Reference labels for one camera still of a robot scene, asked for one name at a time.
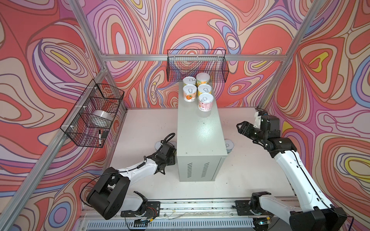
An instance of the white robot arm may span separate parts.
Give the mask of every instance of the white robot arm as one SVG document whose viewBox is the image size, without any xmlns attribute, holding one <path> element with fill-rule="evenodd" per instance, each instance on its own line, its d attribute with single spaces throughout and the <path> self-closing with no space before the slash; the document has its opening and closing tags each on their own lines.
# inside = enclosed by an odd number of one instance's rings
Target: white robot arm
<svg viewBox="0 0 370 231">
<path fill-rule="evenodd" d="M 148 200 L 139 192 L 127 193 L 128 186 L 158 172 L 165 174 L 165 167 L 175 164 L 176 149 L 168 143 L 174 136 L 174 133 L 169 134 L 161 141 L 160 148 L 152 155 L 144 156 L 141 163 L 119 170 L 107 168 L 88 194 L 87 203 L 84 203 L 98 211 L 106 220 L 120 210 L 130 211 L 137 216 L 143 215 Z"/>
<path fill-rule="evenodd" d="M 268 211 L 290 224 L 293 231 L 337 231 L 347 215 L 335 207 L 322 193 L 302 163 L 289 138 L 280 137 L 277 117 L 259 112 L 255 125 L 244 121 L 237 124 L 238 132 L 261 145 L 283 169 L 292 185 L 300 209 L 272 196 L 269 192 L 253 193 L 249 209 L 254 214 Z"/>
</svg>

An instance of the wire mesh basket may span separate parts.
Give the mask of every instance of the wire mesh basket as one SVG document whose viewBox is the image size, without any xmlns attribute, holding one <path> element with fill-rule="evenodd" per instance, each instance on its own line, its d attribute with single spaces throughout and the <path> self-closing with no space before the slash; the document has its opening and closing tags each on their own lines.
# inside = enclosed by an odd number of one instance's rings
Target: wire mesh basket
<svg viewBox="0 0 370 231">
<path fill-rule="evenodd" d="M 167 81 L 179 82 L 205 72 L 212 82 L 226 82 L 229 66 L 225 54 L 225 49 L 167 50 Z"/>
<path fill-rule="evenodd" d="M 103 147 L 123 96 L 124 91 L 115 86 L 95 83 L 78 114 L 63 131 L 77 146 Z"/>
</svg>

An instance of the can lid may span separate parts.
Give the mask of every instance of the can lid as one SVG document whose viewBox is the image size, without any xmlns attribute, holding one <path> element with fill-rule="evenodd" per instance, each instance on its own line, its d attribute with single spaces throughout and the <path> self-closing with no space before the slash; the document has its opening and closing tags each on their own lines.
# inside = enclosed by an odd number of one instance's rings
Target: can lid
<svg viewBox="0 0 370 231">
<path fill-rule="evenodd" d="M 187 76 L 182 80 L 185 84 L 195 84 L 195 78 L 191 76 Z"/>
<path fill-rule="evenodd" d="M 205 72 L 201 72 L 196 75 L 196 79 L 199 81 L 208 81 L 210 79 L 210 76 Z"/>
<path fill-rule="evenodd" d="M 212 91 L 212 87 L 208 84 L 201 84 L 198 86 L 198 91 L 201 93 L 210 93 Z"/>
<path fill-rule="evenodd" d="M 225 140 L 226 149 L 231 150 L 234 148 L 234 143 L 231 140 Z"/>
<path fill-rule="evenodd" d="M 203 93 L 199 96 L 199 101 L 202 103 L 210 103 L 213 101 L 213 95 L 210 93 Z"/>
<path fill-rule="evenodd" d="M 196 93 L 196 86 L 192 84 L 185 85 L 182 90 L 187 94 L 193 94 Z"/>
</svg>

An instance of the metal pole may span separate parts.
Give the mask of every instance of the metal pole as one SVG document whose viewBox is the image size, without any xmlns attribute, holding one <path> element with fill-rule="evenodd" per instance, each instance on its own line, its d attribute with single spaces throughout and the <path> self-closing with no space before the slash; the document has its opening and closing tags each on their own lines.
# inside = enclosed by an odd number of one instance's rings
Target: metal pole
<svg viewBox="0 0 370 231">
<path fill-rule="evenodd" d="M 106 70 L 102 69 L 95 77 L 95 81 L 97 83 L 101 82 L 105 74 Z M 87 97 L 91 93 L 94 84 L 95 83 L 93 81 L 92 83 L 90 83 L 90 88 L 86 89 L 85 94 L 81 96 L 76 106 L 82 106 L 84 104 Z M 72 109 L 70 115 L 65 120 L 63 125 L 69 125 L 73 118 L 77 115 L 78 111 L 80 110 L 80 107 L 76 106 Z M 22 212 L 22 209 L 27 204 L 27 201 L 30 199 L 31 195 L 35 191 L 41 179 L 44 177 L 46 171 L 49 169 L 52 161 L 58 154 L 59 150 L 63 146 L 66 139 L 67 135 L 61 129 L 59 129 L 57 134 L 54 136 L 53 140 L 47 146 L 44 153 L 36 162 L 35 166 L 27 175 L 26 179 L 22 182 L 19 189 L 16 191 L 14 196 L 11 198 L 9 203 L 2 211 L 0 215 L 0 231 L 11 230 L 14 222 L 17 220 L 19 214 Z"/>
<path fill-rule="evenodd" d="M 268 101 L 270 100 L 270 96 L 275 91 L 277 83 L 282 78 L 285 69 L 288 67 L 290 61 L 292 60 L 294 53 L 297 51 L 299 44 L 301 43 L 303 37 L 305 36 L 307 30 L 311 26 L 312 22 L 314 21 L 317 13 L 319 12 L 322 4 L 325 0 L 314 0 L 311 7 L 309 8 L 305 18 L 303 19 L 303 22 L 301 26 L 299 27 L 297 34 L 294 36 L 292 43 L 290 44 L 288 51 L 286 53 L 287 59 L 278 67 L 276 70 L 275 75 L 272 77 L 270 83 L 268 84 L 265 92 L 263 93 L 263 96 L 261 97 L 261 100 L 258 103 L 258 108 L 266 109 L 266 105 Z"/>
</svg>

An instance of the psychedelic wall pattern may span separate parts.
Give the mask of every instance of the psychedelic wall pattern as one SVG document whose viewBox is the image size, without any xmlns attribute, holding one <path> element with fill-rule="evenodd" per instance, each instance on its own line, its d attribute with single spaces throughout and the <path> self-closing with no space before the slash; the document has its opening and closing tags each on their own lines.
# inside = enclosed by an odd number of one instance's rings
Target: psychedelic wall pattern
<svg viewBox="0 0 370 231">
<path fill-rule="evenodd" d="M 0 1 L 0 212 L 100 70 L 67 2 Z M 104 148 L 65 142 L 13 230 L 71 229 L 122 113 Z"/>
<path fill-rule="evenodd" d="M 285 54 L 310 6 L 310 0 L 92 0 L 83 10 L 104 54 L 193 47 L 228 54 L 279 47 Z"/>
<path fill-rule="evenodd" d="M 227 54 L 285 54 L 311 1 L 93 0 L 82 7 L 102 53 L 166 54 L 167 49 L 224 48 Z M 256 106 L 278 62 L 230 61 L 219 107 Z M 166 62 L 107 63 L 129 108 L 176 107 L 178 87 Z"/>
<path fill-rule="evenodd" d="M 226 83 L 213 83 L 217 106 L 257 106 L 279 62 L 230 63 L 233 62 L 229 62 L 230 73 Z M 166 65 L 166 61 L 111 61 L 108 68 L 118 88 L 126 92 L 126 107 L 177 107 L 178 83 L 167 81 Z"/>
<path fill-rule="evenodd" d="M 369 1 L 326 1 L 268 106 L 356 231 L 370 230 L 369 41 Z"/>
</svg>

